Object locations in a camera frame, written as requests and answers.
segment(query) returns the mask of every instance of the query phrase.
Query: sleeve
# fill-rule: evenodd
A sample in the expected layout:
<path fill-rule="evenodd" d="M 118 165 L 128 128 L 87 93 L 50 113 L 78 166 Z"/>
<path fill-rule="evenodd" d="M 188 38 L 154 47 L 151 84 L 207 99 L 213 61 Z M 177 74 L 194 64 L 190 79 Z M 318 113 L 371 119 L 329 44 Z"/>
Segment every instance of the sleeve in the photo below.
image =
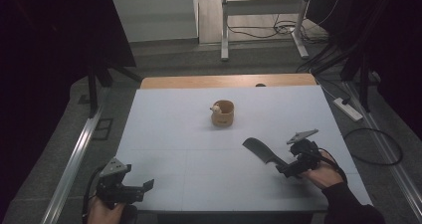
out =
<path fill-rule="evenodd" d="M 322 190 L 328 200 L 325 224 L 385 224 L 384 217 L 371 205 L 361 205 L 344 182 Z"/>

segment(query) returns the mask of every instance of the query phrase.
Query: dark background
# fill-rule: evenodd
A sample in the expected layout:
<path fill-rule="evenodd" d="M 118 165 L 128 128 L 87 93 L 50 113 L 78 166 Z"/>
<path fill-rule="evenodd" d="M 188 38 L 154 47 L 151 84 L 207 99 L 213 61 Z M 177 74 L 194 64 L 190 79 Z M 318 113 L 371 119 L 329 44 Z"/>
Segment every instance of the dark background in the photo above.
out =
<path fill-rule="evenodd" d="M 322 24 L 347 47 L 376 0 L 340 0 Z M 314 0 L 321 21 L 335 0 Z M 419 79 L 422 0 L 391 0 L 365 46 L 380 93 L 422 137 Z M 0 0 L 1 210 L 7 210 L 60 120 L 72 83 L 87 75 L 92 57 L 134 66 L 111 0 Z"/>

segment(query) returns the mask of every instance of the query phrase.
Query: power strip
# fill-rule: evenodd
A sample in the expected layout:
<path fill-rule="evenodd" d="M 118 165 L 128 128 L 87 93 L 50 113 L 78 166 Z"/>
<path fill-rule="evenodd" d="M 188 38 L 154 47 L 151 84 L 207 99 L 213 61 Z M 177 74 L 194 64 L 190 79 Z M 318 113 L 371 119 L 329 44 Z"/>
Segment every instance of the power strip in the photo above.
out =
<path fill-rule="evenodd" d="M 359 112 L 357 112 L 353 107 L 351 107 L 349 104 L 343 105 L 342 104 L 343 99 L 342 98 L 337 98 L 335 99 L 333 102 L 334 104 L 343 112 L 345 112 L 345 114 L 347 114 L 347 116 L 349 116 L 351 119 L 353 119 L 353 121 L 358 121 L 363 119 L 362 114 L 360 114 Z"/>

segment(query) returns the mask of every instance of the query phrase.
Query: white tabletop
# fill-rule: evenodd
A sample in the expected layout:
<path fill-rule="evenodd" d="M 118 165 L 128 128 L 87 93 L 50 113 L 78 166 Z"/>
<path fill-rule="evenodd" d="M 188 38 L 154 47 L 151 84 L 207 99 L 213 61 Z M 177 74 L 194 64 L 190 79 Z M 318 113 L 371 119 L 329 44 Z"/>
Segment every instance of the white tabletop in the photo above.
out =
<path fill-rule="evenodd" d="M 211 122 L 218 100 L 235 105 L 229 127 Z M 124 185 L 155 179 L 135 203 L 140 210 L 324 211 L 319 189 L 286 178 L 242 145 L 255 137 L 290 163 L 286 141 L 315 128 L 309 140 L 336 158 L 357 199 L 370 204 L 319 86 L 138 90 L 116 157 L 132 164 Z"/>

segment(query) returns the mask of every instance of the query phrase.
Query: table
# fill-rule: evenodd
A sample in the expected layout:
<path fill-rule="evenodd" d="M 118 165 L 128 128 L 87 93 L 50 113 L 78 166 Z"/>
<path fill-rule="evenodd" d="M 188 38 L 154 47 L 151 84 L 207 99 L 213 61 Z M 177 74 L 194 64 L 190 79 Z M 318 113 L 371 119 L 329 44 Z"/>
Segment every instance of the table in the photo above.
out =
<path fill-rule="evenodd" d="M 255 88 L 255 84 L 267 87 Z M 221 98 L 235 104 L 235 121 L 227 128 L 210 121 L 208 108 Z M 143 202 L 134 203 L 140 210 L 324 211 L 326 200 L 311 183 L 285 178 L 242 146 L 243 140 L 253 136 L 291 162 L 295 159 L 286 140 L 296 131 L 314 128 L 319 133 L 310 140 L 336 157 L 357 199 L 371 204 L 312 75 L 144 79 L 116 157 L 132 164 L 123 184 L 155 179 Z"/>

